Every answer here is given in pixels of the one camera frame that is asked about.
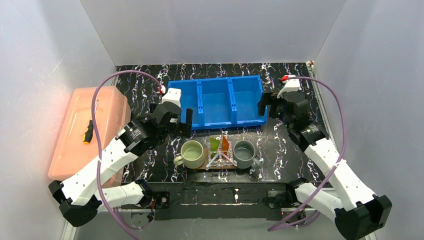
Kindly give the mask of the light green ceramic mug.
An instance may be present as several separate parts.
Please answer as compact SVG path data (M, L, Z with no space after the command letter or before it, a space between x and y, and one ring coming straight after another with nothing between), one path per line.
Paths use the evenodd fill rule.
M202 144L196 140L185 142L180 153L181 155L173 160L175 166L184 165L189 169L198 169L205 162L205 150Z

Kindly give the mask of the green toothpaste tube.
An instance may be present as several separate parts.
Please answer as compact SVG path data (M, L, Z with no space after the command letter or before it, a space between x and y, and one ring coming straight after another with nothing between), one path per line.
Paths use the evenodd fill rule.
M210 157L213 158L218 152L218 148L221 144L221 141L216 138L210 137L209 142L210 142Z

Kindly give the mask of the blue three-compartment plastic bin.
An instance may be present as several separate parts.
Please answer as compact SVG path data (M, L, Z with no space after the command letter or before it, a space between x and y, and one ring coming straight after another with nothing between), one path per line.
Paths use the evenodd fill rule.
M193 130L255 127L268 121L258 115L263 93L259 75L173 80L168 87L181 91L182 122L186 110L193 110Z

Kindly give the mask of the orange toothpaste tube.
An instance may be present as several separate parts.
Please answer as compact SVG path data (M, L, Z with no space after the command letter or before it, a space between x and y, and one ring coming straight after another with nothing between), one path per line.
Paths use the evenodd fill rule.
M222 143L221 143L221 151L224 154L227 154L229 152L229 148L230 148L230 143L227 140L227 137L226 136L223 136L222 137Z

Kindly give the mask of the clear plastic holder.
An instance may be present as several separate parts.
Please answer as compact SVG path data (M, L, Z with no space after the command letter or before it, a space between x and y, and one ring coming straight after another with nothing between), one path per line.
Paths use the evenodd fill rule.
M225 136L221 138L210 137L205 150L204 163L207 170L236 167L233 160L232 143Z

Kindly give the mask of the oval wooden tray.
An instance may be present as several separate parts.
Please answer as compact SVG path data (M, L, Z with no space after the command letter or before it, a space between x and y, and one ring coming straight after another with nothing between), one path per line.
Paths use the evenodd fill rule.
M195 170L197 170L197 171L206 171L205 170L206 165L211 160L211 158L210 158L211 154L206 147L203 148L203 152L204 152L204 163L200 167L195 168ZM221 155L220 155L211 164L210 169L208 171L212 171L212 170L235 170L235 169L237 169L237 167L233 166L229 161L222 158Z

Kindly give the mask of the grey ceramic mug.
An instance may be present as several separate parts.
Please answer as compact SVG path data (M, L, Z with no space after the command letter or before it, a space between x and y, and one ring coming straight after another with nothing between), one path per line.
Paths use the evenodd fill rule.
M258 169L262 163L257 159L255 146L246 140L240 140L233 146L233 159L238 169Z

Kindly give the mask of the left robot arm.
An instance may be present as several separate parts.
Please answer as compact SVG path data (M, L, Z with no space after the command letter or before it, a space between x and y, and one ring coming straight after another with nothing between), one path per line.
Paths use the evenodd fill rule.
M87 224L100 210L123 205L154 208L162 198L169 198L168 192L153 191L145 180L102 188L119 170L163 144L169 136L191 136L192 108L186 109L184 122L181 121L182 109L175 103L165 101L152 104L152 108L150 113L120 129L106 147L100 148L98 156L79 172L64 181L54 180L49 184L62 216L72 226Z

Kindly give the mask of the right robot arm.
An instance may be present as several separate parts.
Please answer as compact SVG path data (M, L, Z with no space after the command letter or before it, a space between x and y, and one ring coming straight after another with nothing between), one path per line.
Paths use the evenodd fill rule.
M309 116L309 101L300 91L263 93L258 114L281 120L290 139L325 174L336 192L333 196L303 177L285 185L285 192L266 197L275 208L281 202L309 205L334 221L346 240L361 239L386 225L392 202L367 187L342 159L321 124Z

